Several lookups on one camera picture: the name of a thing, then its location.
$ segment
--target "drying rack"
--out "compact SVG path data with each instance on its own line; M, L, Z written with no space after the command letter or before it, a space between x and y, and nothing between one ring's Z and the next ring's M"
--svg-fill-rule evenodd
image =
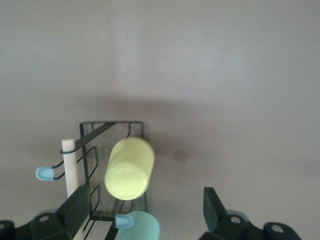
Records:
M112 131L116 126L118 126L116 131L111 132L109 135L104 134L107 130ZM120 139L128 138L132 135L145 139L144 123L142 121L85 121L79 125L79 128L80 138L75 141L74 150L67 152L61 150L60 153L70 154L81 150L81 157L77 160L77 165L83 162L84 179L82 181L84 181L83 185L87 186L90 192L89 216L83 227L84 239L87 239L96 221L106 221L112 222L112 224L105 240L114 240L118 231L115 228L115 214L127 214L133 210L148 212L147 192L143 196L130 201L116 199L106 191L101 173L106 172L108 154L112 149L110 142L113 141L115 144ZM111 140L108 141L108 146L101 144L101 141L104 141L103 138ZM61 161L51 167L54 175L57 174L63 164L64 161ZM54 176L53 180L59 180L64 175L65 172L62 172L59 176Z

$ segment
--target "black plastic part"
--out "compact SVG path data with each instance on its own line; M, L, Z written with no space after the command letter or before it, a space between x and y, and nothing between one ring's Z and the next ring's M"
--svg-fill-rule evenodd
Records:
M233 218L239 220L239 223L232 222ZM245 237L247 226L246 220L242 217L238 215L228 215L219 222L213 233L225 240L242 240Z
M213 187L204 188L203 215L209 232L213 232L218 223L228 215Z
M20 226L20 227L16 228L14 230L14 235L13 236L14 236L14 238L13 238L14 240L29 240L29 239L33 239L32 235L31 235L30 222L28 222L27 224L25 224L23 226Z
M61 225L54 213L36 216L31 222L31 235L35 240L72 240L73 236Z
M73 238L89 215L90 209L90 190L88 185L84 185L79 186L55 214Z
M225 240L225 239L211 232L206 232L205 234L202 235L202 237L199 240Z
M272 226L279 226L283 232L274 231ZM263 227L268 240L301 240L296 232L289 226L279 222L268 222Z
M246 240L266 240L264 231L248 222L246 230Z
M0 239L11 240L14 238L15 224L12 221L0 221Z

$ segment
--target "yellow plastic cup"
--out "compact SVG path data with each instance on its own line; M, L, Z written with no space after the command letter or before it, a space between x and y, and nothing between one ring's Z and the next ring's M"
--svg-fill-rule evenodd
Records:
M139 198L148 188L154 162L155 153L147 141L139 137L120 140L114 145L106 168L107 191L124 201Z

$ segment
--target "gray wall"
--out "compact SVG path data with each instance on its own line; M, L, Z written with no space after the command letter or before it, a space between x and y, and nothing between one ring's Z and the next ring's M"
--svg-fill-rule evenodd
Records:
M81 121L143 120L162 240L206 230L204 186L317 239L319 23L317 0L0 1L0 218L66 199L34 172Z

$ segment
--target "white pole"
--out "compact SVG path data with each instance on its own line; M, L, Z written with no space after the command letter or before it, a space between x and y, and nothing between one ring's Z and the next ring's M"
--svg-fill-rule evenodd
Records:
M71 152L76 148L75 140L72 139L63 139L62 140L62 151ZM66 193L70 197L74 191L79 187L78 171L77 171L77 156L76 153L66 153L63 154L63 163L65 171L65 184L66 184ZM76 233L73 238L74 240L84 240L84 231L82 227Z

